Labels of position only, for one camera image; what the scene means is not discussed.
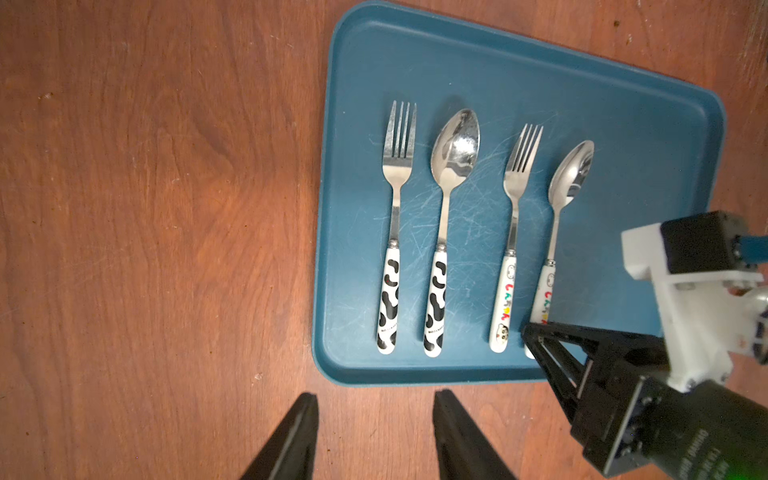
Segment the fork cartoon text handle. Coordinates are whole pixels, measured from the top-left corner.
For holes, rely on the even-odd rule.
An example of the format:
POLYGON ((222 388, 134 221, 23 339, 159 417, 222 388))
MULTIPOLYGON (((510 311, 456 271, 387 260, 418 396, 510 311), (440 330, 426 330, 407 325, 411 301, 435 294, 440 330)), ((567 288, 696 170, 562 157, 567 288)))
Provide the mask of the fork cartoon text handle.
POLYGON ((509 341, 516 286, 519 201, 527 187, 542 133, 542 125, 526 124, 513 147, 504 171, 503 189, 511 202, 511 218, 489 332, 489 347, 495 353, 504 352, 509 341))

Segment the fork cow pattern handle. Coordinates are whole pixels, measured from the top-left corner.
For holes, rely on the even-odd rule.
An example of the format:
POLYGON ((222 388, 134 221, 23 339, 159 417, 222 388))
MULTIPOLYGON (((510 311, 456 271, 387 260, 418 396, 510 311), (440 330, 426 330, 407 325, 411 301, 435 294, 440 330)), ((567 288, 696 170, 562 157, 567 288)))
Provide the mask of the fork cow pattern handle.
POLYGON ((400 288, 400 210, 401 189, 410 178, 413 168, 417 105, 410 102, 392 103, 385 132, 382 171, 392 188, 392 205, 387 248, 383 264, 377 348, 383 355, 395 350, 400 288))

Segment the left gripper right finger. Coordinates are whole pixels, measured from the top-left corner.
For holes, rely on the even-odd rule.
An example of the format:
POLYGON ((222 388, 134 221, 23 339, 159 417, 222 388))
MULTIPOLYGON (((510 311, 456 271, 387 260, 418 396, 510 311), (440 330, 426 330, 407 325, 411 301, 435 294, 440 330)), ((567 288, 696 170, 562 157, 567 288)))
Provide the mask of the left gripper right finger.
POLYGON ((515 479, 456 395, 434 395, 433 426, 441 479, 515 479))

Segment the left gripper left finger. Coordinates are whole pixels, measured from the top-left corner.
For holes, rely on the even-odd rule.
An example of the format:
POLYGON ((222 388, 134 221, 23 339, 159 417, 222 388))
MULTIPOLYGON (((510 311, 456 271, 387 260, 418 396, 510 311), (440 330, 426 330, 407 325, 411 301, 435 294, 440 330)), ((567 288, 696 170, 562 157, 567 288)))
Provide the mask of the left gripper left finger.
POLYGON ((311 479, 319 427, 315 394, 298 396, 242 479, 311 479))

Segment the spoon cow pattern handle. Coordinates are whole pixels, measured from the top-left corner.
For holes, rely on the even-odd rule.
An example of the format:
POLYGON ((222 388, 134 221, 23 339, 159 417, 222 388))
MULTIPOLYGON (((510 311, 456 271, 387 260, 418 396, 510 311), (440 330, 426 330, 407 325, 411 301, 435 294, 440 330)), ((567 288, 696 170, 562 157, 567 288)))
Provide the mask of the spoon cow pattern handle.
POLYGON ((465 108, 448 120, 432 149, 430 169, 442 191, 442 201, 423 328, 424 353, 430 358, 441 354, 445 332, 450 197, 472 173, 479 146, 478 117, 473 110, 465 108))

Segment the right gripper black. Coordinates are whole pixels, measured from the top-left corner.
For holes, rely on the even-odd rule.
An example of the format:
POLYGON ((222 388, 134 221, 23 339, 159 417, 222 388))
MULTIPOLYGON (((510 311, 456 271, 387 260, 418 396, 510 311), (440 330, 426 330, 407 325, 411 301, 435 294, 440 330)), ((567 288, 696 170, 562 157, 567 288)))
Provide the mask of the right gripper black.
POLYGON ((673 479, 766 478, 766 407, 713 380, 672 388, 661 338, 528 323, 522 339, 604 476, 653 464, 673 479))

